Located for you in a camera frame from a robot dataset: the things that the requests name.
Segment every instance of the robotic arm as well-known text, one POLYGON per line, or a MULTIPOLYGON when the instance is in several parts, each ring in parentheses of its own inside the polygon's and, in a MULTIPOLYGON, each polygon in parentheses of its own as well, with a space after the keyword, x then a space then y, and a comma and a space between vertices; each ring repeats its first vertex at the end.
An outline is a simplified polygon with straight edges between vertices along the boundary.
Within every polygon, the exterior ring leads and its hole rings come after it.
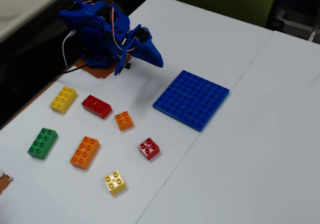
POLYGON ((58 14, 69 28, 79 34, 86 63, 100 60, 91 68, 109 68, 110 62, 117 60, 114 74, 118 75, 123 68, 130 68, 126 63, 127 53, 160 68, 164 65, 149 30, 140 24, 130 30, 129 17, 114 4, 74 1, 70 8, 58 14))

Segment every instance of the small orange lego brick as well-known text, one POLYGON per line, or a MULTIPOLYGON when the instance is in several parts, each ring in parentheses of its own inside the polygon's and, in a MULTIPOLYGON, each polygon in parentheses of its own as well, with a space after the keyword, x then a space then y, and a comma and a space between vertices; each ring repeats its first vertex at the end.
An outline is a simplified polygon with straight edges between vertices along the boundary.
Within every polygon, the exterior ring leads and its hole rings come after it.
POLYGON ((128 111, 115 115, 114 118, 121 131, 134 125, 128 111))
POLYGON ((71 158, 70 163, 77 168, 87 169, 99 145, 100 143, 97 139, 84 137, 71 158))

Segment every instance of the small red lego brick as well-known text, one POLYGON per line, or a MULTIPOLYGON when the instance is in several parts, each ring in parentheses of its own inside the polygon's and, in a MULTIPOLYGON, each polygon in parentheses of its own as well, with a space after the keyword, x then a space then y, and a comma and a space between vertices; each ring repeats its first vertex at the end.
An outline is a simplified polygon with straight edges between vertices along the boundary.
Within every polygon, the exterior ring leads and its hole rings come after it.
POLYGON ((83 102, 82 106, 85 110, 96 114, 98 117, 104 119, 110 112, 111 106, 100 99, 89 95, 83 102))
POLYGON ((159 146, 152 141, 151 138, 148 138, 143 143, 138 146, 140 152, 148 159, 154 157, 155 154, 160 152, 159 146))

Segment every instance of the black cable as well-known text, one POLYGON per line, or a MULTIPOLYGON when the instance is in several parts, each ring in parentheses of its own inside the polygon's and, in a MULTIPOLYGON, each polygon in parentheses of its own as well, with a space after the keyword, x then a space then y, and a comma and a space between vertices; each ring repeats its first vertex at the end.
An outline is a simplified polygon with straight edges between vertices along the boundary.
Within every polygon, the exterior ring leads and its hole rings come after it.
POLYGON ((106 59, 109 59, 109 58, 110 58, 110 57, 102 58, 102 59, 99 59, 99 60, 97 60, 97 61, 95 61, 95 62, 82 65, 82 66, 80 66, 80 67, 74 68, 74 69, 69 70, 69 71, 66 71, 66 72, 62 72, 62 73, 60 73, 57 77, 55 77, 53 80, 56 81, 57 78, 60 77, 60 76, 63 75, 63 74, 71 73, 71 72, 76 71, 76 70, 78 70, 78 69, 81 69, 81 68, 84 68, 84 67, 93 65, 93 64, 95 64, 95 63, 98 63, 98 62, 100 62, 100 61, 103 61, 103 60, 106 60, 106 59))

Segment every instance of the yellow lego brick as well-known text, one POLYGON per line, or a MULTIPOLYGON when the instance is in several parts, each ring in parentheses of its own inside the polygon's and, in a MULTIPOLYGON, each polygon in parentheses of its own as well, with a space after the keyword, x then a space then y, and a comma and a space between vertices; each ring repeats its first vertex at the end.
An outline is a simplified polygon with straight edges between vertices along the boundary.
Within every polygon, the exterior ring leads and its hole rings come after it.
POLYGON ((50 104, 50 108, 58 113, 65 113, 76 98, 77 92, 73 88, 63 87, 61 92, 50 104))
POLYGON ((106 176, 104 181, 112 195, 126 187, 118 171, 106 176))

